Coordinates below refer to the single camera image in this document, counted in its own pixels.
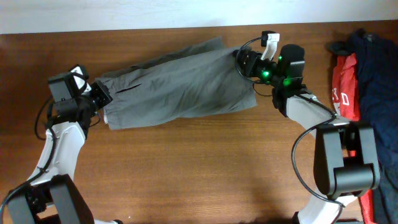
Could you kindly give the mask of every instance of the blue garment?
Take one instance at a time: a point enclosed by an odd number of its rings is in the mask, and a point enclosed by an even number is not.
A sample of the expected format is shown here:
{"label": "blue garment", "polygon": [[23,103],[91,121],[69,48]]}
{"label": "blue garment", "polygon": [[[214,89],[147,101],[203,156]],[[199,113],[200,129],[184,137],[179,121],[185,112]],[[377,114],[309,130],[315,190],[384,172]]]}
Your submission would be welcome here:
{"label": "blue garment", "polygon": [[377,223],[398,223],[398,47],[359,30],[346,48],[356,53],[361,120],[371,123],[381,166],[373,191]]}

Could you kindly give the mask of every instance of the gray cloth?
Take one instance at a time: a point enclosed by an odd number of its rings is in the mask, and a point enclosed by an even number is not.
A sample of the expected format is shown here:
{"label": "gray cloth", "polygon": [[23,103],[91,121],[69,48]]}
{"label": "gray cloth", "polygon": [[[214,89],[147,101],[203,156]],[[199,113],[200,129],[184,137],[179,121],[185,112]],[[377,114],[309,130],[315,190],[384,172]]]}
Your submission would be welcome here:
{"label": "gray cloth", "polygon": [[111,129],[137,128],[231,113],[257,105],[251,83],[234,68],[220,38],[98,78],[113,101],[104,108]]}

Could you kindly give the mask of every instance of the wooden surface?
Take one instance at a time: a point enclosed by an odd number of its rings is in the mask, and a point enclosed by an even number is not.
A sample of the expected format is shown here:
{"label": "wooden surface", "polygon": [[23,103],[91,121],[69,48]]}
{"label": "wooden surface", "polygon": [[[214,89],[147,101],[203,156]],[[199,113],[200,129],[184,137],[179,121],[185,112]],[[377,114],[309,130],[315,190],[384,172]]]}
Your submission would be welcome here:
{"label": "wooden surface", "polygon": [[[0,195],[30,176],[42,152],[44,143],[35,138],[33,124],[50,94],[46,79],[76,63],[86,65],[92,81],[104,72],[219,35],[235,46],[262,30],[275,30],[281,34],[280,46],[305,48],[305,83],[331,106],[333,59],[325,45],[345,40],[360,27],[398,40],[397,21],[0,35]],[[258,90],[269,93],[271,88]],[[237,223],[290,218],[310,197],[290,163],[291,146],[303,129],[275,110],[270,98],[257,96],[257,103],[238,113],[150,128],[110,131],[101,123],[90,129],[81,149],[75,184],[95,218],[102,220]],[[311,187],[313,148],[309,136],[297,153],[298,168]],[[358,204],[348,206],[343,217],[361,219]],[[10,222],[7,212],[5,219]]]}

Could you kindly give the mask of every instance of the red cloth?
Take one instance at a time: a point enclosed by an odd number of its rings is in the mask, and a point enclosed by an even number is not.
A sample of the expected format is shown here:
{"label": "red cloth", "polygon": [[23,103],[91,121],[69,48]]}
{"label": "red cloth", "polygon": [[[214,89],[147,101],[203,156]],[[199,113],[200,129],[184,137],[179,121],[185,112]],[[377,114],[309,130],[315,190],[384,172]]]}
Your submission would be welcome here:
{"label": "red cloth", "polygon": [[[332,100],[336,112],[345,118],[359,121],[359,92],[356,79],[356,55],[348,57],[338,56],[337,65],[333,69]],[[349,156],[355,156],[355,151],[350,151]],[[373,194],[368,190],[365,195],[359,198],[362,209],[362,216],[365,224],[373,222]]]}

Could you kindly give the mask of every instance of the wire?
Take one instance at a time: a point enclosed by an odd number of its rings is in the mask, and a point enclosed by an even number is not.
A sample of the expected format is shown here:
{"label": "wire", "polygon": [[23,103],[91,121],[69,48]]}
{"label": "wire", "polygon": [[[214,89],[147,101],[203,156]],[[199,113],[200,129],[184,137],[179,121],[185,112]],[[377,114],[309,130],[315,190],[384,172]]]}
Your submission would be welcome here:
{"label": "wire", "polygon": [[323,104],[321,104],[321,103],[319,103],[319,102],[317,102],[317,101],[315,101],[315,100],[313,100],[313,99],[304,97],[304,96],[302,96],[302,95],[296,95],[296,96],[298,96],[299,98],[301,98],[301,99],[303,99],[303,100],[305,100],[305,101],[307,101],[307,102],[313,103],[313,104],[315,104],[315,105],[321,107],[321,108],[324,109],[324,110],[327,110],[327,112],[329,112],[329,113],[331,114],[331,118],[330,118],[330,119],[328,119],[328,120],[326,120],[326,121],[324,121],[324,122],[321,122],[321,123],[319,123],[319,124],[317,124],[317,125],[314,125],[314,126],[312,126],[311,128],[308,128],[307,130],[305,130],[305,131],[296,139],[296,141],[294,142],[294,144],[293,144],[293,146],[292,146],[292,155],[291,155],[291,156],[292,156],[293,170],[294,170],[294,172],[295,172],[295,174],[296,174],[298,180],[299,180],[300,183],[303,185],[303,187],[304,187],[308,192],[310,192],[313,196],[315,196],[316,198],[318,198],[318,199],[320,199],[320,200],[323,200],[323,201],[326,201],[326,202],[335,203],[335,204],[339,205],[339,213],[338,213],[337,217],[336,217],[336,218],[333,220],[333,222],[332,222],[332,223],[335,223],[335,222],[337,221],[337,219],[339,219],[341,213],[343,212],[343,208],[345,208],[345,205],[344,205],[343,203],[341,203],[341,202],[336,201],[336,200],[329,200],[329,199],[327,199],[326,197],[324,197],[324,196],[322,196],[322,195],[316,193],[315,191],[313,191],[313,190],[305,183],[305,181],[302,179],[302,177],[301,177],[301,175],[300,175],[299,170],[297,169],[296,160],[295,160],[295,153],[296,153],[297,145],[299,144],[299,142],[300,142],[308,133],[310,133],[311,131],[315,130],[319,125],[328,124],[328,123],[334,121],[334,120],[336,119],[336,114],[335,114],[331,109],[327,108],[327,107],[324,106]]}
{"label": "wire", "polygon": [[235,69],[239,72],[239,74],[240,74],[244,79],[246,79],[247,81],[249,81],[249,82],[251,82],[251,83],[255,83],[256,81],[253,81],[253,80],[251,80],[251,78],[245,77],[245,76],[242,74],[242,72],[241,72],[240,69],[239,69],[239,65],[238,65],[238,56],[239,56],[239,54],[241,53],[241,51],[242,51],[245,47],[247,47],[249,44],[253,43],[253,42],[256,41],[256,40],[261,40],[261,37],[257,37],[257,38],[255,38],[255,39],[252,39],[252,40],[246,42],[246,43],[245,43],[244,45],[242,45],[242,47],[238,50],[238,52],[236,53],[236,56],[235,56]]}
{"label": "wire", "polygon": [[98,123],[100,123],[100,122],[101,122],[101,116],[100,116],[100,114],[99,114],[99,113],[97,113],[97,117],[98,117],[98,120],[97,120],[97,122],[96,122],[95,124],[92,124],[92,125],[90,125],[90,128],[91,128],[91,127],[93,127],[93,126],[96,126]]}
{"label": "wire", "polygon": [[13,197],[15,197],[21,190],[23,190],[25,187],[30,185],[30,183],[32,183],[33,181],[35,181],[39,177],[41,177],[46,172],[46,170],[49,168],[49,166],[51,164],[51,161],[52,161],[52,159],[54,157],[54,154],[55,154],[55,149],[57,147],[57,136],[55,135],[55,132],[54,132],[54,130],[51,127],[49,127],[48,129],[50,130],[51,136],[52,136],[52,147],[51,147],[50,155],[49,155],[49,158],[47,159],[47,162],[45,163],[43,168],[39,169],[39,173],[38,174],[36,174],[34,177],[30,178],[29,180],[25,181],[24,183],[22,183],[21,185],[16,187],[14,190],[11,190],[11,192],[7,195],[7,197],[4,198],[4,200],[2,201],[2,203],[0,205],[0,224],[2,224],[2,217],[3,217],[3,213],[4,213],[4,208],[7,205],[7,203]]}
{"label": "wire", "polygon": [[254,87],[255,84],[258,84],[258,83],[253,83],[253,90],[254,90],[258,95],[260,95],[260,96],[265,96],[265,97],[272,96],[272,94],[271,94],[271,95],[264,95],[264,94],[259,93],[259,92],[256,90],[256,88]]}
{"label": "wire", "polygon": [[40,115],[43,113],[43,110],[44,110],[45,106],[50,102],[50,100],[52,100],[52,96],[50,96],[50,97],[44,102],[43,106],[40,108],[39,112],[37,113],[36,120],[35,120],[35,127],[34,127],[34,129],[35,129],[35,135],[36,135],[37,139],[42,140],[42,141],[45,141],[45,138],[39,136],[39,132],[37,131],[37,125],[38,125],[38,123],[39,123]]}

